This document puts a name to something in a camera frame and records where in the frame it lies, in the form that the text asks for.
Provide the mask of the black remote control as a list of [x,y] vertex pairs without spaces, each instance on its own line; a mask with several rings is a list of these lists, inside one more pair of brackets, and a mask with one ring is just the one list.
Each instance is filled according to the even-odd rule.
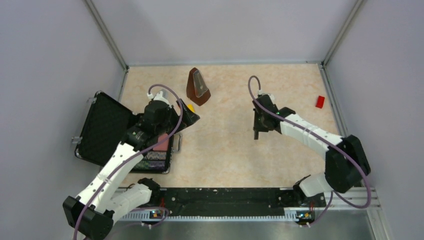
[[266,132],[267,128],[264,127],[262,121],[261,121],[261,115],[254,111],[254,121],[253,121],[253,131],[254,131],[254,140],[259,139],[259,133],[260,132]]

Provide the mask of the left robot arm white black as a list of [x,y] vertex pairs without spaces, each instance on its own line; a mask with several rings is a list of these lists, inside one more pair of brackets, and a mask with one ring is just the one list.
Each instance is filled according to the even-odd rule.
[[160,202],[161,194],[150,179],[118,196],[114,193],[147,152],[161,144],[160,136],[171,137],[200,119],[181,99],[177,103],[180,114],[167,100],[151,100],[138,122],[123,134],[100,173],[76,197],[65,199],[62,206],[74,229],[74,240],[104,240],[123,216],[141,205],[154,207]]

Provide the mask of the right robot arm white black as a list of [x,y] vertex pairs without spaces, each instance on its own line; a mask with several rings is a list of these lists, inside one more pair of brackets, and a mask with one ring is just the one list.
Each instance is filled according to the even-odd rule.
[[298,140],[325,162],[322,173],[307,175],[294,184],[293,200],[297,205],[307,206],[315,196],[327,192],[346,193],[371,173],[358,137],[327,132],[288,107],[277,108],[270,94],[260,94],[252,103],[255,140],[260,132],[276,131]]

